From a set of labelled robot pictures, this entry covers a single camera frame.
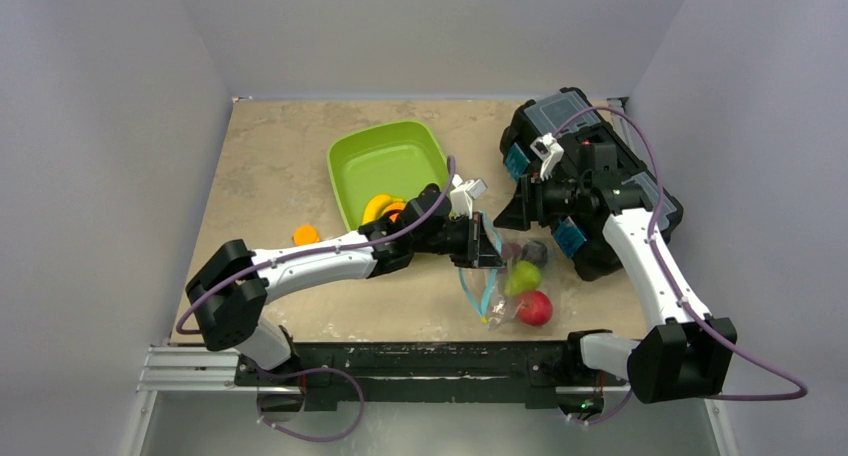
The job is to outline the clear zip top bag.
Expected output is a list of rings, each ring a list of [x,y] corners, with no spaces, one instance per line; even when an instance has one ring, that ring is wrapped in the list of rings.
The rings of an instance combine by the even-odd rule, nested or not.
[[[541,328],[554,318],[550,296],[553,257],[540,239],[504,237],[488,218],[485,234],[505,261],[496,269],[459,269],[460,288],[482,324],[495,330],[506,324]]]

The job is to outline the yellow fake banana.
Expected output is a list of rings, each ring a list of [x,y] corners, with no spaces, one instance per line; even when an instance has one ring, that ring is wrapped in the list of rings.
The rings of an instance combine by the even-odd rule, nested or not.
[[[405,202],[406,203],[406,200],[401,198],[401,197],[389,195],[389,194],[386,194],[386,193],[381,193],[381,194],[374,196],[366,204],[366,207],[365,207],[363,214],[362,214],[361,224],[365,225],[367,223],[373,222],[373,221],[381,218],[382,217],[381,216],[382,210],[386,206],[388,206],[389,204],[391,204],[393,202]]]

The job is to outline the orange fake fruit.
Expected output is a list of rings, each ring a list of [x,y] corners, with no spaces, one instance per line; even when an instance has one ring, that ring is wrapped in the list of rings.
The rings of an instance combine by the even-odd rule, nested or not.
[[[382,210],[381,216],[387,216],[390,221],[394,222],[405,207],[405,202],[393,202]]]

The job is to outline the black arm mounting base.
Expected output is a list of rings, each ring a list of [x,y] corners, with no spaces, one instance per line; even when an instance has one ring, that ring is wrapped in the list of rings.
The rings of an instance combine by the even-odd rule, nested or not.
[[[595,415],[626,383],[583,366],[570,341],[301,342],[282,366],[239,358],[234,382],[300,397],[307,411],[341,402],[520,404]]]

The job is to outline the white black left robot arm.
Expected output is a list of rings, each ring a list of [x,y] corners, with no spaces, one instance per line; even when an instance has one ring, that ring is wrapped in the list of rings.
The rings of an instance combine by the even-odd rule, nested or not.
[[[505,261],[488,236],[483,215],[455,215],[447,196],[428,185],[400,210],[391,210],[332,240],[286,249],[250,249],[241,239],[222,244],[189,279],[190,306],[177,330],[194,318],[211,352],[235,349],[272,384],[297,375],[287,331],[263,316],[289,294],[343,280],[369,279],[410,265],[417,254],[443,255],[460,269],[500,269]]]

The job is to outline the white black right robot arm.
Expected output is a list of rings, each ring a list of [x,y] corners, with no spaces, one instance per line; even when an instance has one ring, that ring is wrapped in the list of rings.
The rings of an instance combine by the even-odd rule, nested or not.
[[[587,143],[577,150],[577,172],[561,168],[564,150],[546,134],[530,145],[540,166],[518,179],[512,200],[495,218],[498,228],[526,231],[566,218],[600,227],[635,288],[649,332],[641,340],[612,332],[572,333],[561,357],[564,375],[584,383],[599,371],[627,381],[637,399],[655,403],[713,397],[723,387],[736,329],[714,318],[688,287],[659,231],[643,188],[624,180],[612,143]]]

